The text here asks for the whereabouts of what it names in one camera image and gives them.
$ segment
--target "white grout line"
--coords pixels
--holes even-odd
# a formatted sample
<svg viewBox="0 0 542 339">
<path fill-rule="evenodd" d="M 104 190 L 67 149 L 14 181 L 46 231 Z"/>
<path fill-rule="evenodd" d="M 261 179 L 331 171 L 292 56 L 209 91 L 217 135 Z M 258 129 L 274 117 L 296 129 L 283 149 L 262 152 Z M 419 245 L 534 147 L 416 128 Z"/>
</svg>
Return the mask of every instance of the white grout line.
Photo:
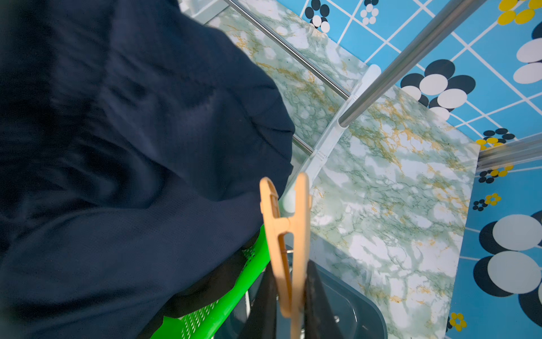
<svg viewBox="0 0 542 339">
<path fill-rule="evenodd" d="M 530 170 L 533 170 L 533 169 L 542 169 L 542 166 L 536 166 L 536 167 L 531 167 L 531 168 L 521 168 L 519 170 L 511 170 L 511 171 L 508 171 L 508 173 L 524 172 L 524 171 L 530 171 Z"/>
<path fill-rule="evenodd" d="M 517 7 L 520 7 L 521 4 L 523 4 L 524 1 L 520 1 L 518 2 L 511 10 L 515 10 Z M 490 30 L 492 30 L 493 28 L 495 28 L 495 26 L 498 25 L 498 22 L 495 21 L 494 23 L 492 23 L 488 28 L 486 28 L 486 30 L 484 30 L 482 33 L 480 33 L 479 36 L 477 36 L 473 41 L 471 41 L 469 43 L 469 47 L 472 47 L 472 45 L 474 45 L 478 40 L 480 40 L 484 35 L 486 35 Z M 450 61 L 454 61 L 455 59 L 457 59 L 461 54 L 463 54 L 465 51 L 467 50 L 467 47 L 464 47 L 461 51 L 459 51 L 459 53 L 457 53 L 455 55 L 455 57 L 451 58 Z"/>
<path fill-rule="evenodd" d="M 305 1 L 305 5 L 303 5 L 303 9 L 301 10 L 301 14 L 299 15 L 300 18 L 303 19 L 303 14 L 305 13 L 305 8 L 308 6 L 309 0 Z"/>
<path fill-rule="evenodd" d="M 348 27 L 350 27 L 350 24 L 352 23 L 353 17 L 356 16 L 356 13 L 358 12 L 359 7 L 362 5 L 363 1 L 364 1 L 364 0 L 359 0 L 358 5 L 356 6 L 356 9 L 354 9 L 354 13 L 352 14 L 352 16 L 350 17 L 350 19 L 348 20 L 348 23 L 346 24 L 346 27 L 344 28 L 343 33 L 340 35 L 340 38 L 339 38 L 339 40 L 337 41 L 337 45 L 339 45 L 340 42 L 343 40 L 343 37 L 344 37 L 344 35 L 346 34 L 346 31 L 348 30 Z"/>
<path fill-rule="evenodd" d="M 425 5 L 429 4 L 431 1 L 433 0 L 427 0 L 427 2 L 425 3 Z M 393 39 L 397 33 L 399 33 L 410 21 L 412 21 L 412 19 L 414 19 L 420 12 L 422 11 L 422 8 L 418 8 L 414 14 L 412 14 L 405 22 L 403 22 L 403 24 L 395 31 L 393 32 L 393 34 L 386 39 L 386 41 L 380 45 L 380 47 L 378 47 L 375 52 L 373 54 L 371 54 L 371 56 L 369 56 L 367 58 L 367 60 L 365 61 L 366 63 L 369 62 L 369 60 L 371 60 L 382 48 L 384 48 L 384 46 L 386 46 L 391 39 Z"/>
<path fill-rule="evenodd" d="M 414 1 L 418 6 L 420 6 L 420 8 L 423 9 L 425 12 L 427 12 L 427 14 L 429 14 L 431 17 L 435 17 L 433 12 L 431 12 L 430 10 L 427 9 L 427 7 L 425 7 L 425 4 L 422 4 L 419 0 L 412 0 L 412 1 Z"/>
<path fill-rule="evenodd" d="M 477 229 L 473 229 L 473 228 L 469 228 L 469 227 L 465 227 L 465 229 L 467 229 L 469 231 L 472 231 L 472 232 L 480 233 L 480 231 L 477 230 Z"/>
<path fill-rule="evenodd" d="M 522 98 L 529 106 L 534 108 L 535 111 L 537 111 L 540 115 L 542 115 L 542 110 L 539 109 L 535 104 L 533 104 L 525 95 L 523 95 L 517 88 L 514 87 L 508 80 L 505 79 L 504 76 L 502 76 L 499 72 L 496 71 L 495 68 L 493 68 L 486 60 L 484 60 L 478 53 L 476 53 L 471 47 L 468 48 L 469 52 L 472 53 L 484 66 L 486 66 L 493 74 L 497 76 L 497 78 L 501 79 L 502 82 L 504 82 L 508 87 L 510 87 L 511 90 L 513 90 L 517 95 L 519 95 L 520 98 Z"/>
<path fill-rule="evenodd" d="M 480 132 L 478 132 L 474 127 L 467 124 L 463 119 L 461 119 L 460 117 L 456 116 L 455 114 L 453 114 L 451 112 L 450 112 L 450 116 L 456 118 L 459 121 L 461 121 L 462 123 L 460 124 L 460 126 L 466 126 L 466 127 L 470 128 L 471 130 L 473 130 L 474 133 L 478 134 L 478 136 L 483 139 L 483 135 Z"/>
<path fill-rule="evenodd" d="M 478 258 L 463 257 L 463 256 L 459 256 L 459 259 L 467 259 L 467 260 L 473 260 L 473 261 L 479 261 L 480 260 Z"/>
<path fill-rule="evenodd" d="M 542 92 L 537 93 L 537 94 L 535 94 L 535 95 L 532 95 L 532 96 L 528 97 L 528 99 L 529 99 L 529 100 L 530 100 L 530 99 L 534 99 L 534 98 L 539 97 L 539 96 L 541 96 L 541 95 L 542 95 Z M 515 105 L 519 105 L 519 104 L 524 103 L 524 102 L 525 102 L 525 100 L 521 99 L 521 100 L 519 100 L 519 101 L 516 101 L 516 102 L 511 103 L 511 104 L 509 104 L 509 105 L 506 105 L 506 106 L 504 106 L 504 107 L 497 108 L 496 110 L 491 111 L 491 112 L 489 112 L 489 113 L 486 113 L 486 115 L 487 115 L 487 116 L 490 116 L 490 115 L 493 114 L 493 113 L 497 113 L 497 112 L 500 112 L 500 111 L 504 111 L 504 110 L 506 110 L 506 109 L 508 109 L 508 108 L 510 108 L 510 107 L 513 107 L 513 106 L 515 106 Z M 466 123 L 471 123 L 471 122 L 473 122 L 473 121 L 476 121 L 476 120 L 479 120 L 479 119 L 482 119 L 482 118 L 484 118 L 484 117 L 483 117 L 483 116 L 476 117 L 476 118 L 474 118 L 474 119 L 471 119 L 471 120 L 467 121 Z"/>
<path fill-rule="evenodd" d="M 342 9 L 341 7 L 339 7 L 339 5 L 335 4 L 333 1 L 331 0 L 326 0 L 327 2 L 330 3 L 330 5 L 333 5 L 335 8 L 337 8 L 338 10 L 340 10 L 341 12 L 343 12 L 345 15 L 347 15 L 350 19 L 356 21 L 358 24 L 360 24 L 363 28 L 365 28 L 366 30 L 368 30 L 372 35 L 374 35 L 375 37 L 379 38 L 382 42 L 386 42 L 386 39 L 384 39 L 383 37 L 381 37 L 378 33 L 376 33 L 375 31 L 373 31 L 372 29 L 370 29 L 368 26 L 364 25 L 360 20 L 358 20 L 356 18 L 356 16 L 352 16 L 350 13 L 348 13 L 347 11 L 345 11 L 344 9 Z M 386 42 L 386 44 L 388 46 L 390 46 L 391 48 L 393 48 L 396 52 L 398 53 L 401 53 L 401 51 L 395 47 L 394 45 L 390 44 L 389 42 Z"/>
<path fill-rule="evenodd" d="M 491 24 L 491 26 L 489 26 L 488 28 L 486 28 L 485 31 L 483 31 L 479 36 L 477 36 L 473 41 L 471 41 L 469 43 L 469 47 L 471 47 L 472 45 L 474 45 L 478 40 L 480 40 L 484 35 L 486 35 L 490 30 L 492 30 L 493 28 L 495 28 L 495 26 L 497 26 L 497 21 L 495 21 L 494 23 Z M 467 50 L 467 47 L 463 47 L 462 50 L 459 51 L 459 53 L 457 53 L 453 58 L 450 59 L 451 62 L 453 62 L 455 59 L 457 59 L 461 54 L 463 54 L 465 51 Z"/>
<path fill-rule="evenodd" d="M 465 103 L 467 105 L 469 105 L 470 107 L 472 107 L 476 112 L 478 112 L 480 114 L 481 117 L 483 118 L 486 118 L 488 119 L 491 123 L 493 123 L 493 125 L 497 126 L 498 128 L 502 128 L 501 125 L 499 125 L 499 123 L 497 123 L 495 120 L 493 120 L 492 118 L 488 117 L 487 114 L 485 114 L 484 112 L 482 112 L 480 109 L 478 109 L 478 107 L 474 106 L 473 104 L 471 104 L 468 100 L 465 101 Z"/>
</svg>

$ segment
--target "clothes drying rack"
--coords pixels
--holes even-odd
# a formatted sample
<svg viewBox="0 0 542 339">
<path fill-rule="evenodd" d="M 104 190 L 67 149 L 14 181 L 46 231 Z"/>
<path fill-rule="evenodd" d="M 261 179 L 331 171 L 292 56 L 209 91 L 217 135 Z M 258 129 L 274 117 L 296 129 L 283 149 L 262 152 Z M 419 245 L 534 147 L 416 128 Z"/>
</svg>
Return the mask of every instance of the clothes drying rack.
<svg viewBox="0 0 542 339">
<path fill-rule="evenodd" d="M 288 54 L 299 61 L 311 73 L 318 77 L 329 88 L 334 90 L 343 99 L 349 101 L 348 107 L 340 112 L 336 123 L 345 129 L 357 117 L 363 114 L 376 100 L 378 100 L 387 90 L 389 90 L 399 79 L 406 75 L 418 62 L 420 62 L 431 50 L 441 43 L 449 34 L 451 34 L 464 20 L 476 11 L 486 0 L 450 0 L 446 6 L 427 24 L 427 26 L 414 38 L 414 40 L 395 58 L 391 65 L 384 70 L 374 81 L 370 83 L 355 97 L 355 100 L 348 100 L 351 93 L 342 88 L 338 83 L 331 79 L 318 66 L 305 58 L 295 48 L 293 48 L 284 38 L 273 31 L 257 16 L 252 14 L 238 0 L 224 0 L 227 5 L 235 9 L 239 14 L 248 19 L 254 26 L 265 33 Z M 522 147 L 529 147 L 530 151 L 523 154 L 532 154 L 533 148 L 539 148 L 542 140 L 542 133 L 536 140 L 523 143 Z M 306 163 L 319 155 L 318 144 L 316 150 L 308 145 L 298 136 L 294 135 L 293 143 L 309 155 Z M 503 145 L 498 149 L 486 150 L 481 153 L 485 159 L 485 166 L 494 166 L 492 159 L 501 161 L 499 152 L 510 154 L 510 146 Z M 153 335 L 153 339 L 210 339 L 219 329 L 222 323 L 227 319 L 234 307 L 246 295 L 246 292 L 252 286 L 254 281 L 262 273 L 269 263 L 269 249 L 267 247 L 266 236 L 262 227 L 260 236 L 253 248 L 245 252 L 247 264 L 234 288 L 220 300 L 206 306 L 194 313 L 191 313 L 181 319 L 164 318 L 162 327 Z"/>
</svg>

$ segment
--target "white plastic connector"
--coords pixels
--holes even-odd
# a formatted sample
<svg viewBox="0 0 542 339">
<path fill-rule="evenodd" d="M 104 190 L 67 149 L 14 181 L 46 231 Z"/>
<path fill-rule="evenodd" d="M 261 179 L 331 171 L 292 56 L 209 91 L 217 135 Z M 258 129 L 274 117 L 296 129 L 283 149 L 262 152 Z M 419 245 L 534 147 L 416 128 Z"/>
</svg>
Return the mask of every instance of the white plastic connector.
<svg viewBox="0 0 542 339">
<path fill-rule="evenodd" d="M 380 76 L 382 70 L 377 65 L 369 66 L 367 72 L 363 75 L 362 79 L 356 84 L 350 97 L 343 103 L 339 111 L 333 117 L 333 120 L 324 130 L 324 133 L 318 139 L 316 146 L 314 147 L 314 153 L 308 157 L 300 168 L 300 172 L 305 172 L 308 175 L 309 185 L 312 187 L 314 180 L 320 173 L 320 170 L 327 162 L 331 152 L 335 148 L 335 145 L 339 142 L 340 137 L 343 136 L 346 128 L 339 125 L 339 117 L 360 97 L 360 95 L 367 90 L 367 88 Z M 289 213 L 295 211 L 295 181 L 292 182 L 287 188 L 284 197 L 282 198 L 282 208 Z"/>
<path fill-rule="evenodd" d="M 179 3 L 179 7 L 180 7 L 181 13 L 185 15 L 192 16 L 196 13 L 192 0 L 182 0 Z"/>
</svg>

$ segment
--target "black cloth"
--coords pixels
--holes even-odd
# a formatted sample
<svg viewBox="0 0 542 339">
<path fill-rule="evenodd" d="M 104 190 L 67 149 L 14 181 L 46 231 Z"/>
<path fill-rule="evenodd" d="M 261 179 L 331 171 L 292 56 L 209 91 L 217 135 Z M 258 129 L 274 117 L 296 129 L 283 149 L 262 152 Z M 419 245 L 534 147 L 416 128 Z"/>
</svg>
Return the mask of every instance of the black cloth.
<svg viewBox="0 0 542 339">
<path fill-rule="evenodd" d="M 0 336 L 135 338 L 258 231 L 294 126 L 175 0 L 8 0 L 0 19 Z"/>
<path fill-rule="evenodd" d="M 250 316 L 238 339 L 276 338 L 277 287 L 271 263 L 267 265 L 262 283 L 258 288 Z M 335 322 L 324 286 L 318 275 L 316 264 L 309 260 L 305 281 L 305 338 L 342 339 L 343 335 Z"/>
<path fill-rule="evenodd" d="M 137 339 L 150 338 L 162 326 L 164 317 L 180 318 L 222 298 L 234 287 L 239 274 L 247 263 L 243 250 L 252 247 L 259 235 L 260 232 L 205 277 L 171 297 L 152 317 Z"/>
</svg>

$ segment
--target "black and white flower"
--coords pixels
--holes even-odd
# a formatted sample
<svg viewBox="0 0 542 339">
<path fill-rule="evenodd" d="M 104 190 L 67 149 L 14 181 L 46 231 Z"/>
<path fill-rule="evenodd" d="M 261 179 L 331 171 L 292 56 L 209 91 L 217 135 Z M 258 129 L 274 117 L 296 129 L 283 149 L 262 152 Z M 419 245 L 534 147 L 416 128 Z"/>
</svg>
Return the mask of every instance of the black and white flower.
<svg viewBox="0 0 542 339">
<path fill-rule="evenodd" d="M 311 20 L 311 24 L 315 28 L 322 30 L 322 32 L 327 33 L 330 31 L 330 23 L 327 21 L 326 16 L 330 14 L 330 7 L 326 4 L 322 5 L 320 0 L 312 0 L 311 5 L 305 8 L 305 16 L 307 19 Z"/>
<path fill-rule="evenodd" d="M 378 8 L 375 8 L 375 6 L 378 4 L 378 0 L 365 0 L 363 4 L 365 5 L 365 9 L 362 9 L 362 11 L 359 13 L 359 15 L 363 18 L 363 24 L 368 25 L 376 23 L 376 16 L 378 15 L 379 11 Z"/>
<path fill-rule="evenodd" d="M 542 22 L 531 34 L 533 40 L 524 44 L 518 50 L 516 57 L 527 63 L 514 73 L 514 81 L 518 84 L 533 84 L 542 80 Z"/>
<path fill-rule="evenodd" d="M 448 120 L 450 112 L 467 102 L 467 94 L 473 91 L 476 81 L 468 75 L 456 75 L 455 65 L 441 59 L 430 63 L 424 75 L 410 73 L 401 80 L 401 89 L 429 106 L 435 114 Z M 431 101 L 427 96 L 435 96 Z"/>
<path fill-rule="evenodd" d="M 491 222 L 480 231 L 479 242 L 491 255 L 474 266 L 478 287 L 494 297 L 518 295 L 522 311 L 542 327 L 542 273 L 529 252 L 524 253 L 542 246 L 542 211 Z"/>
</svg>

